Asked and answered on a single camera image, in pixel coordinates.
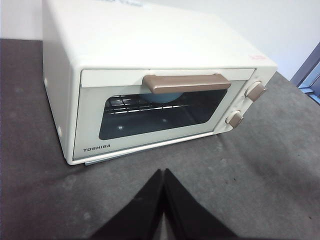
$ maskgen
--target toaster oven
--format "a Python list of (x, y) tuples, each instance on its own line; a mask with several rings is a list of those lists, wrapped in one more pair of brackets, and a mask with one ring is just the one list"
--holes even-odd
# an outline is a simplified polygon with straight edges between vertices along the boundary
[(214, 15), (129, 0), (42, 7), (43, 81), (70, 165), (230, 131), (277, 69)]

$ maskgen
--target gray table surface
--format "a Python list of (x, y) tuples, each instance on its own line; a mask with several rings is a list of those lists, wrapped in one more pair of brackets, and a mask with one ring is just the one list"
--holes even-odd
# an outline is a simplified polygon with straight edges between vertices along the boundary
[(89, 237), (165, 168), (239, 236), (320, 239), (320, 107), (278, 73), (267, 87), (230, 132), (69, 166), (42, 42), (1, 40), (1, 239)]

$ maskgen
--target oven window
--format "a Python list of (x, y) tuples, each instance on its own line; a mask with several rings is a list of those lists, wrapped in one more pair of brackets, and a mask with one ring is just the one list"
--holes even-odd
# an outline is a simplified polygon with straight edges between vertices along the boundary
[(101, 140), (174, 129), (207, 122), (227, 89), (167, 94), (131, 94), (106, 100)]

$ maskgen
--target door handle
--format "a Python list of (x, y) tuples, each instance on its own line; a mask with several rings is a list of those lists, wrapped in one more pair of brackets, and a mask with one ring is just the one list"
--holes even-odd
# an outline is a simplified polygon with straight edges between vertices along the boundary
[(231, 86), (231, 82), (220, 73), (190, 76), (145, 75), (142, 84), (153, 94), (223, 90)]

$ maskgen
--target white wall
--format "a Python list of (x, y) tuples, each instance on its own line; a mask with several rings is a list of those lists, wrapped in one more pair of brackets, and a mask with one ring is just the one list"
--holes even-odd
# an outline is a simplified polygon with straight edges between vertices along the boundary
[[(289, 80), (320, 41), (320, 0), (149, 2), (220, 16), (273, 59)], [(40, 40), (41, 14), (41, 0), (1, 0), (1, 37)]]

